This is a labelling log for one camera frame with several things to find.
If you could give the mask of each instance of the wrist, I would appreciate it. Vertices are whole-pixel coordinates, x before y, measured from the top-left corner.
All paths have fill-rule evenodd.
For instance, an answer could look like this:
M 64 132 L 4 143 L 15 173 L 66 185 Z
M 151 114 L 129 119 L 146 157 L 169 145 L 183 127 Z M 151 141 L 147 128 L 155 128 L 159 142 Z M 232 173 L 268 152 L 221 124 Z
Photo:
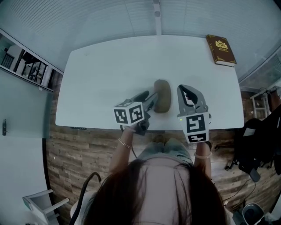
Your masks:
M 118 141 L 124 145 L 126 148 L 131 149 L 131 145 L 126 144 L 124 141 L 121 140 L 121 138 L 118 139 Z
M 196 154 L 198 156 L 208 156 L 210 155 L 210 147 L 207 143 L 205 142 L 200 142 L 197 144 L 197 148 L 196 148 Z
M 125 134 L 134 134 L 136 131 L 133 129 L 133 128 L 131 128 L 131 127 L 125 127 L 124 128 L 124 133 Z

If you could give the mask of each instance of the denim shorts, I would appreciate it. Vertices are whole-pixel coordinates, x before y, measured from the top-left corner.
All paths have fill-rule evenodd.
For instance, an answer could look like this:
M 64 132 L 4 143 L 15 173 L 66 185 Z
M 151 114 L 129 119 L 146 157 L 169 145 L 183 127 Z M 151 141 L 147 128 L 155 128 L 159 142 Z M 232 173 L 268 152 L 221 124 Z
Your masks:
M 183 162 L 193 164 L 190 154 L 185 149 L 185 146 L 175 138 L 171 138 L 165 145 L 163 145 L 163 143 L 149 143 L 144 151 L 138 156 L 138 159 L 147 160 L 155 154 L 176 157 Z

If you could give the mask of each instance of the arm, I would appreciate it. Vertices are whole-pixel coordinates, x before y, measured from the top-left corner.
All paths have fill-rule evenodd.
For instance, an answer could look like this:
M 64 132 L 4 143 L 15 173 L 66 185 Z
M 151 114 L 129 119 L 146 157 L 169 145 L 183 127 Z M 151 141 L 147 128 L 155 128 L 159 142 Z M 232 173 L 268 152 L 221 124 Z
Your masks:
M 208 156 L 210 155 L 211 151 L 205 142 L 200 142 L 197 144 L 196 148 L 196 155 L 198 156 Z M 200 169 L 203 170 L 203 172 L 211 179 L 211 159 L 199 159 L 195 158 L 194 162 L 195 167 L 199 167 Z
M 133 132 L 125 129 L 120 138 L 125 144 L 132 146 Z M 117 148 L 113 153 L 112 159 L 109 164 L 109 172 L 119 172 L 128 166 L 131 148 L 127 148 L 121 142 L 118 142 Z

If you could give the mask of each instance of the book cover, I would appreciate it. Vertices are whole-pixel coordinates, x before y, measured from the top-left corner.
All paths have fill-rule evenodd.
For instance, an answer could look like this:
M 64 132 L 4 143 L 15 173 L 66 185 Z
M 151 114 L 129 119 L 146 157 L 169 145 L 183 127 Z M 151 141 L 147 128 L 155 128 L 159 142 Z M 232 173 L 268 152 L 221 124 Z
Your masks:
M 235 57 L 226 38 L 215 35 L 206 36 L 214 62 L 219 65 L 232 66 L 236 64 Z

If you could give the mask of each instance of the bracelet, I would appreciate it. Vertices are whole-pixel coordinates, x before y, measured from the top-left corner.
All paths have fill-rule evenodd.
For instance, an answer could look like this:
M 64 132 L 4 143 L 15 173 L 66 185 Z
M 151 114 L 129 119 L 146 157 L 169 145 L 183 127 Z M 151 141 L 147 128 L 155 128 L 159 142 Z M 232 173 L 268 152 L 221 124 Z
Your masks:
M 211 155 L 212 155 L 211 152 L 210 152 L 210 154 L 207 155 L 207 156 L 199 156 L 199 155 L 196 154 L 196 152 L 194 153 L 194 156 L 195 156 L 196 158 L 198 158 L 198 159 L 201 159 L 201 160 L 209 159 L 209 158 L 211 158 Z
M 128 148 L 128 149 L 130 149 L 131 148 L 131 146 L 129 146 L 129 145 L 127 145 L 127 144 L 125 144 L 120 138 L 118 139 L 119 141 L 120 141 L 120 143 L 122 144 L 122 145 L 124 145 L 126 148 Z

